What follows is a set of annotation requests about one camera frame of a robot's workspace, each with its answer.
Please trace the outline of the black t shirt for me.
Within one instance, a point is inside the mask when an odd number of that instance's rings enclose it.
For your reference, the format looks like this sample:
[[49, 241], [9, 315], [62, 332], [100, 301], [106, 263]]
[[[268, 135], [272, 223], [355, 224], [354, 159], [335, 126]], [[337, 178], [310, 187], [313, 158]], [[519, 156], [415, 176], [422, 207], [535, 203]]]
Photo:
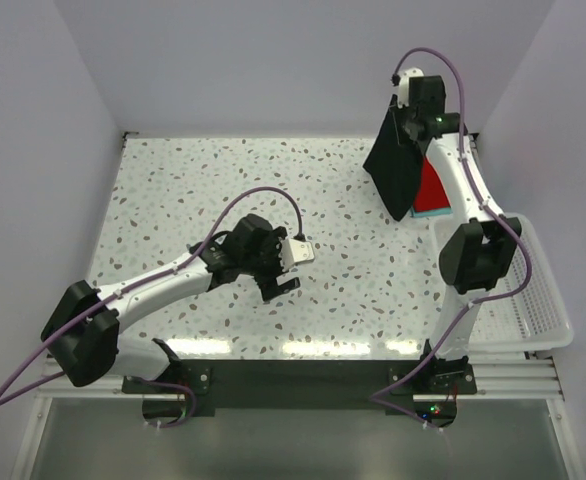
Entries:
[[390, 216], [402, 220], [412, 208], [421, 186], [423, 155], [402, 129], [403, 114], [390, 105], [364, 161]]

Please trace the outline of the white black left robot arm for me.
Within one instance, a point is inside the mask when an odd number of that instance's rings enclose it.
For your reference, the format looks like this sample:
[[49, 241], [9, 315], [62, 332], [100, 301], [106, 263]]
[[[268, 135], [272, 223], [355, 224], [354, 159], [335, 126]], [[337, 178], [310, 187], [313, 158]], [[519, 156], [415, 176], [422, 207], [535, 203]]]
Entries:
[[189, 297], [253, 278], [263, 301], [299, 288], [279, 277], [315, 259], [303, 234], [289, 236], [254, 214], [231, 231], [214, 233], [173, 262], [129, 280], [102, 287], [86, 281], [69, 286], [42, 330], [41, 340], [76, 387], [107, 374], [141, 377], [158, 392], [180, 380], [177, 355], [162, 340], [149, 343], [122, 338], [137, 321]]

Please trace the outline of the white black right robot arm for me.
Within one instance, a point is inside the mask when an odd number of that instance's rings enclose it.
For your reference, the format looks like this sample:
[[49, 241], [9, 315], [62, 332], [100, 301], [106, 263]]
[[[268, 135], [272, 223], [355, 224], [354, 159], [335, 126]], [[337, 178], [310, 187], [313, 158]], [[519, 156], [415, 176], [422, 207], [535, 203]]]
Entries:
[[464, 373], [480, 306], [508, 273], [521, 224], [505, 217], [491, 198], [474, 165], [464, 120], [445, 110], [443, 79], [411, 68], [394, 74], [392, 82], [397, 125], [436, 171], [456, 223], [438, 257], [446, 285], [439, 320], [419, 364], [395, 383], [420, 382], [425, 390], [439, 393], [454, 375]]

